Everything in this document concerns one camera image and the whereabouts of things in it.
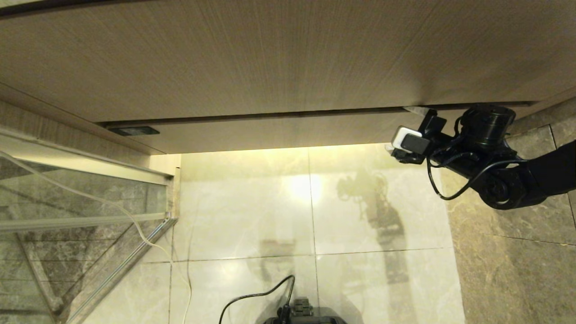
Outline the beige wooden drawer front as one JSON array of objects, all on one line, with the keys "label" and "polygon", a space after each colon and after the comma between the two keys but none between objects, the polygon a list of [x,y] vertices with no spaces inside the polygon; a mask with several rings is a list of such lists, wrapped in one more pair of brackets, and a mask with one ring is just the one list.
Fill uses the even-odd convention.
[{"label": "beige wooden drawer front", "polygon": [[99,123],[165,154],[389,142],[424,117],[403,107],[250,113]]}]

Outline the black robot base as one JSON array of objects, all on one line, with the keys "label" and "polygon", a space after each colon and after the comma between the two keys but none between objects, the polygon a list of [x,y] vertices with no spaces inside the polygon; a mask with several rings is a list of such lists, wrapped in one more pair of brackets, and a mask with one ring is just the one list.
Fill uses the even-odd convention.
[{"label": "black robot base", "polygon": [[275,316],[259,320],[256,324],[348,324],[340,315],[328,307],[314,308],[307,298],[284,303]]}]

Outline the beige wooden vanity cabinet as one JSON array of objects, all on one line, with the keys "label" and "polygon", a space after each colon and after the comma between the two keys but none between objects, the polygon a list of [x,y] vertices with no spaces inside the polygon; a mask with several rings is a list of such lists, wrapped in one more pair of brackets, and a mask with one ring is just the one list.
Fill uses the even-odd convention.
[{"label": "beige wooden vanity cabinet", "polygon": [[0,100],[108,121],[576,96],[576,0],[0,0]]}]

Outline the framed glass shower door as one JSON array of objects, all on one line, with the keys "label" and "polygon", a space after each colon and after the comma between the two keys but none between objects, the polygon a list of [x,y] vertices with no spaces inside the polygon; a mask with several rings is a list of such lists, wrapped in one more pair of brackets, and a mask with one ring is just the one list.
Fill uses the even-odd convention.
[{"label": "framed glass shower door", "polygon": [[0,324],[166,324],[178,171],[0,129]]}]

